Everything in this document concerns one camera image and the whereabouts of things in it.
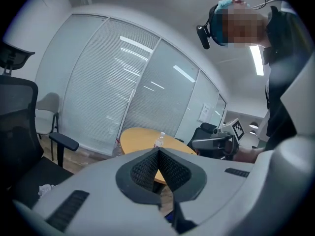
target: white paper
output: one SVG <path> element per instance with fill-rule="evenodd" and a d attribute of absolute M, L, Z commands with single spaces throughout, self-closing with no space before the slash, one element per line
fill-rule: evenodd
<path fill-rule="evenodd" d="M 207 105 L 206 103 L 203 103 L 203 107 L 202 107 L 198 121 L 207 122 L 209 113 L 210 113 L 210 106 Z"/>

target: fluorescent light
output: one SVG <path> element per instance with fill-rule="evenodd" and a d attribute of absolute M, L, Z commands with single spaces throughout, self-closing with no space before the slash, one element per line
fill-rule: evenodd
<path fill-rule="evenodd" d="M 153 50 L 150 49 L 149 47 L 146 47 L 145 45 L 140 44 L 140 43 L 138 43 L 138 42 L 136 42 L 136 41 L 134 41 L 134 40 L 132 40 L 132 39 L 129 39 L 129 38 L 120 36 L 120 40 L 122 40 L 122 41 L 124 41 L 124 42 L 127 42 L 127 43 L 129 43 L 129 44 L 131 44 L 131 45 L 134 45 L 134 46 L 136 46 L 136 47 L 139 47 L 139 48 L 141 48 L 141 49 L 143 49 L 143 50 L 145 50 L 145 51 L 147 51 L 147 52 L 149 52 L 149 53 L 153 52 Z"/>
<path fill-rule="evenodd" d="M 122 47 L 121 47 L 120 49 L 121 49 L 122 51 L 126 52 L 126 53 L 134 54 L 134 55 L 138 56 L 139 58 L 141 58 L 141 59 L 143 59 L 143 60 L 145 60 L 145 61 L 148 60 L 147 58 L 143 57 L 142 55 L 140 55 L 140 54 L 138 54 L 138 53 L 135 53 L 135 52 L 133 52 L 133 51 L 131 51 L 131 50 L 129 50 L 129 49 L 125 49 L 125 48 L 122 48 Z"/>
<path fill-rule="evenodd" d="M 145 88 L 147 88 L 147 89 L 149 89 L 149 90 L 151 90 L 151 91 L 153 91 L 153 92 L 154 92 L 154 90 L 153 90 L 153 89 L 151 89 L 151 88 L 149 88 L 149 87 L 146 87 L 146 86 L 143 86 L 143 87 L 145 87 Z"/>
<path fill-rule="evenodd" d="M 258 128 L 258 123 L 253 121 L 253 122 L 250 123 L 250 127 L 257 129 Z"/>
<path fill-rule="evenodd" d="M 264 76 L 264 68 L 262 66 L 262 59 L 261 54 L 259 50 L 259 46 L 250 46 L 251 52 L 252 52 L 252 58 L 254 59 L 254 63 L 256 66 L 256 73 L 259 76 Z"/>
<path fill-rule="evenodd" d="M 160 88 L 162 88 L 162 89 L 165 89 L 164 87 L 161 87 L 160 85 L 158 85 L 157 83 L 154 83 L 153 81 L 151 81 L 151 83 L 156 85 L 156 86 L 158 86 L 158 87 L 160 87 Z"/>
<path fill-rule="evenodd" d="M 191 76 L 189 76 L 186 72 L 184 72 L 182 69 L 180 69 L 178 66 L 173 66 L 177 71 L 179 71 L 182 75 L 184 75 L 187 79 L 189 79 L 191 82 L 196 82 Z"/>
<path fill-rule="evenodd" d="M 140 74 L 137 74 L 137 73 L 135 73 L 133 71 L 130 71 L 129 69 L 124 68 L 124 70 L 127 71 L 128 73 L 132 73 L 132 74 L 134 74 L 136 76 L 140 76 Z"/>
<path fill-rule="evenodd" d="M 250 125 L 250 127 L 251 127 L 251 128 L 256 128 L 256 129 L 258 128 L 258 127 L 255 126 L 255 125 Z"/>
<path fill-rule="evenodd" d="M 129 80 L 129 81 L 131 81 L 131 82 L 137 83 L 136 81 L 133 81 L 133 80 L 128 79 L 128 78 L 126 78 L 126 77 L 125 77 L 125 79 L 126 79 L 126 80 Z"/>

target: round table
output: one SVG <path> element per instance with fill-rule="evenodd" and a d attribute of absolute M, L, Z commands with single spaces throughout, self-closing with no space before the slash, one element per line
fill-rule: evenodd
<path fill-rule="evenodd" d="M 159 138 L 160 133 L 161 131 L 147 128 L 126 129 L 120 137 L 120 144 L 124 154 L 153 148 L 154 142 L 157 138 Z M 181 152 L 196 155 L 195 151 L 189 148 L 186 144 L 166 134 L 164 136 L 163 148 L 172 148 Z M 166 184 L 160 171 L 157 172 L 154 180 L 156 182 Z"/>

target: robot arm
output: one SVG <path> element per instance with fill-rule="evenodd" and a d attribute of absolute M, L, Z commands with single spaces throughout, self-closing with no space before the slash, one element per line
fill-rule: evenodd
<path fill-rule="evenodd" d="M 222 159 L 232 160 L 239 148 L 240 139 L 244 130 L 238 119 L 235 119 L 221 128 L 215 128 L 211 138 L 196 139 L 192 141 L 193 149 L 221 150 L 224 154 Z"/>

